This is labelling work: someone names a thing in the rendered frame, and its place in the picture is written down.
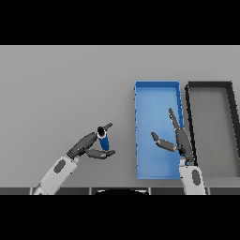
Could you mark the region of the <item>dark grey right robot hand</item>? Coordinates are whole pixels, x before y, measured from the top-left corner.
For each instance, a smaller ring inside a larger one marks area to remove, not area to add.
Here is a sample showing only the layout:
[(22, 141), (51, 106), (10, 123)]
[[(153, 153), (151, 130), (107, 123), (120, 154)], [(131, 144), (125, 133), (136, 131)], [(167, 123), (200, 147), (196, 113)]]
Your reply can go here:
[(176, 143), (159, 138), (156, 132), (152, 132), (151, 136), (160, 148), (170, 152), (177, 151), (181, 157), (185, 159), (185, 164), (194, 164), (194, 156), (189, 137), (183, 127), (181, 127), (176, 119), (173, 109), (169, 109), (169, 116), (172, 120), (172, 126), (175, 134)]

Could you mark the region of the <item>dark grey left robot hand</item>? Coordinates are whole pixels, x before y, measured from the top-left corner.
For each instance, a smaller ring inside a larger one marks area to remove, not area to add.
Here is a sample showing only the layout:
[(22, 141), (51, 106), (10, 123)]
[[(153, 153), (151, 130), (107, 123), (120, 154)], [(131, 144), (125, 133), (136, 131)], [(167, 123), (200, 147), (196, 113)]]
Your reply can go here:
[[(103, 127), (106, 131), (113, 124), (109, 123), (105, 127)], [(92, 149), (92, 145), (96, 140), (98, 140), (97, 132), (91, 132), (81, 138), (68, 152), (67, 155), (70, 158), (81, 157), (83, 154), (86, 154), (90, 158), (97, 159), (105, 159), (107, 157), (112, 156), (115, 151), (109, 148), (108, 151), (103, 151), (102, 148), (100, 150)]]

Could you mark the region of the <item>blue pipe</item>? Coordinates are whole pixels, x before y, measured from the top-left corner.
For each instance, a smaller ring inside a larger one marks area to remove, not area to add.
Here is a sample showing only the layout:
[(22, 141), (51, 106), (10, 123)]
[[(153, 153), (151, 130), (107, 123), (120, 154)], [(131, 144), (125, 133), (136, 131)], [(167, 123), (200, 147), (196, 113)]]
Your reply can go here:
[(98, 140), (99, 140), (102, 150), (108, 151), (110, 148), (109, 140), (108, 140), (108, 136), (107, 136), (107, 131), (103, 127), (97, 128), (97, 137), (98, 137)]

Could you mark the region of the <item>blue bin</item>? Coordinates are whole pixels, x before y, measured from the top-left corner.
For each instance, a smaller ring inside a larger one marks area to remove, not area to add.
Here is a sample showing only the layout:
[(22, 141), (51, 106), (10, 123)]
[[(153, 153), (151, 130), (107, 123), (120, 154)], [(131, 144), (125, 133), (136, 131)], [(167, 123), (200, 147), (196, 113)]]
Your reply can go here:
[(141, 180), (178, 180), (180, 155), (156, 146), (151, 135), (176, 143), (173, 123), (169, 116), (172, 108), (181, 127), (184, 126), (179, 81), (136, 81), (135, 144), (137, 178)]

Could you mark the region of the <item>dark grey bin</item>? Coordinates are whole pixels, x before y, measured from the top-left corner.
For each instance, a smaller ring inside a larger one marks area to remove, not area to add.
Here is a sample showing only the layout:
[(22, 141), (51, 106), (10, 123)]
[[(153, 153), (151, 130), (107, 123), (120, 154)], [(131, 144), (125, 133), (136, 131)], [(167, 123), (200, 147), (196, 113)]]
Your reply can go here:
[(240, 121), (233, 83), (188, 82), (189, 132), (204, 177), (240, 177)]

